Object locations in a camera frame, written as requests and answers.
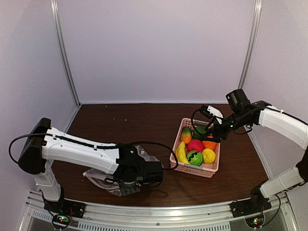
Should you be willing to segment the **orange toy tangerine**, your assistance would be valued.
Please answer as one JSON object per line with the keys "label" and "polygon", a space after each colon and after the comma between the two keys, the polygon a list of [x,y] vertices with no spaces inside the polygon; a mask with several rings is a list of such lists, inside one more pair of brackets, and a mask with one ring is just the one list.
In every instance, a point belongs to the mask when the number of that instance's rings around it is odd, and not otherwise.
{"label": "orange toy tangerine", "polygon": [[203,141],[202,141],[202,144],[203,144],[203,147],[204,147],[205,149],[215,150],[216,147],[217,147],[217,143],[216,143],[216,142],[213,142],[213,141],[205,141],[205,140],[203,140]]}

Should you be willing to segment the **yellow toy lemon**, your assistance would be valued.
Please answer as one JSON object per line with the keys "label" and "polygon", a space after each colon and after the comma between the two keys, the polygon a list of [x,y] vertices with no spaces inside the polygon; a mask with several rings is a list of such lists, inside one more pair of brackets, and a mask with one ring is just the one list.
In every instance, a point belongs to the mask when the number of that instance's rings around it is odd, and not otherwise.
{"label": "yellow toy lemon", "polygon": [[202,151],[202,155],[203,155],[204,164],[212,164],[214,163],[216,159],[216,153],[212,149],[209,149],[209,148],[205,148]]}

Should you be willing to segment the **red toy apple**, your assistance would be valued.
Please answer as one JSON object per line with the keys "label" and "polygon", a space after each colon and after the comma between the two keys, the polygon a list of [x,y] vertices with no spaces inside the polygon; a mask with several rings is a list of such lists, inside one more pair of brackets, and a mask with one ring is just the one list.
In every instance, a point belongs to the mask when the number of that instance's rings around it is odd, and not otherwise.
{"label": "red toy apple", "polygon": [[202,152],[203,149],[204,149],[203,143],[197,139],[191,140],[187,145],[188,152],[191,152],[191,151]]}

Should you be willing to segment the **clear zip top bag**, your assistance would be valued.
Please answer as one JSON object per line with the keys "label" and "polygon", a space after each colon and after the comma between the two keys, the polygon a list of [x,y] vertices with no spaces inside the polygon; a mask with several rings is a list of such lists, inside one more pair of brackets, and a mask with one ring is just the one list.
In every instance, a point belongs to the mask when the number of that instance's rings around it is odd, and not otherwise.
{"label": "clear zip top bag", "polygon": [[[126,147],[120,149],[120,154],[138,154],[135,146]],[[145,159],[146,161],[159,161],[155,156],[148,155]],[[122,196],[120,193],[118,183],[113,179],[113,174],[107,174],[100,170],[91,168],[83,173],[83,176],[86,177],[91,183],[95,186],[102,188],[108,191],[111,194]],[[147,186],[158,186],[160,184],[149,184]]]}

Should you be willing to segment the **orange green toy carrot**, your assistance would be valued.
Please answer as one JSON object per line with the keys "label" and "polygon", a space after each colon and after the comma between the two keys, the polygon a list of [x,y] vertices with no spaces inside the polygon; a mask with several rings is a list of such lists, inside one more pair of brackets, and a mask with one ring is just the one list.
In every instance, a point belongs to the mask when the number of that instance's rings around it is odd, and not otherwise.
{"label": "orange green toy carrot", "polygon": [[180,140],[189,144],[192,140],[192,129],[190,127],[183,127]]}

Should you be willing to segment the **yellow toy banana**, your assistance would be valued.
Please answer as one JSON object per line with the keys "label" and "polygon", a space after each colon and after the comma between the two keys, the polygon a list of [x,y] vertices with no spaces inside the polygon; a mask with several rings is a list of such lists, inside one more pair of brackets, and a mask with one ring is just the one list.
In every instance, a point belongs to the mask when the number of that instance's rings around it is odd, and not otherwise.
{"label": "yellow toy banana", "polygon": [[190,163],[186,157],[185,148],[186,148],[186,143],[182,141],[176,149],[176,157],[177,157],[178,162],[189,165]]}

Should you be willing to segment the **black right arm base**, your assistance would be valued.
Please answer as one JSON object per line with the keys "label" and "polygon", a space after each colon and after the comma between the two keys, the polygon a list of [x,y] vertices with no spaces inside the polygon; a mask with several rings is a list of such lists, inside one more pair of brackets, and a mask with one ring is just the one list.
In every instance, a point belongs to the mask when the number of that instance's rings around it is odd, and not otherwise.
{"label": "black right arm base", "polygon": [[234,218],[248,216],[271,209],[268,197],[264,197],[260,190],[260,185],[251,191],[251,197],[245,200],[234,200],[230,204],[230,209]]}

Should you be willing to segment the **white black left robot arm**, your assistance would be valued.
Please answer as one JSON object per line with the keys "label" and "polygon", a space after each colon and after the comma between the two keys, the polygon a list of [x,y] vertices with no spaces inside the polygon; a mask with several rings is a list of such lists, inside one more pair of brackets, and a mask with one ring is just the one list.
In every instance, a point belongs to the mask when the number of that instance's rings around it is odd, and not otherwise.
{"label": "white black left robot arm", "polygon": [[34,176],[44,198],[59,214],[69,210],[69,202],[63,198],[64,191],[51,169],[52,160],[89,167],[85,177],[118,196],[138,193],[141,186],[163,180],[161,162],[142,156],[133,144],[99,143],[71,136],[51,127],[48,118],[42,118],[26,138],[17,163]]}

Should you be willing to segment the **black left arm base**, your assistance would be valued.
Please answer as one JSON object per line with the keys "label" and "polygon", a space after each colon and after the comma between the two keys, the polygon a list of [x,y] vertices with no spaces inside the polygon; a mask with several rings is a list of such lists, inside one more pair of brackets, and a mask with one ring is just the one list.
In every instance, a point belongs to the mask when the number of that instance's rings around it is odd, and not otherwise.
{"label": "black left arm base", "polygon": [[83,218],[85,212],[85,203],[67,200],[64,198],[64,189],[61,186],[60,199],[58,201],[49,201],[42,193],[44,209],[52,214],[61,214],[74,218]]}

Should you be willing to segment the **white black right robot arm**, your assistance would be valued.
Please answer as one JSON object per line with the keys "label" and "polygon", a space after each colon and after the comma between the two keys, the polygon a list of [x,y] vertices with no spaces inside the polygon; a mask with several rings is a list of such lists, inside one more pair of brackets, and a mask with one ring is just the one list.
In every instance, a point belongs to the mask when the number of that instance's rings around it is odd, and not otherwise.
{"label": "white black right robot arm", "polygon": [[[308,149],[308,125],[306,122],[279,110],[265,101],[251,103],[243,89],[234,90],[226,95],[233,113],[224,117],[222,113],[211,105],[204,104],[199,109],[207,118],[211,119],[202,138],[220,142],[226,140],[229,133],[243,126],[253,125],[269,128],[296,143],[303,150]],[[251,192],[247,201],[247,209],[257,212],[265,205],[268,198],[304,185],[308,181],[308,154],[305,153],[294,167],[280,175],[262,183]]]}

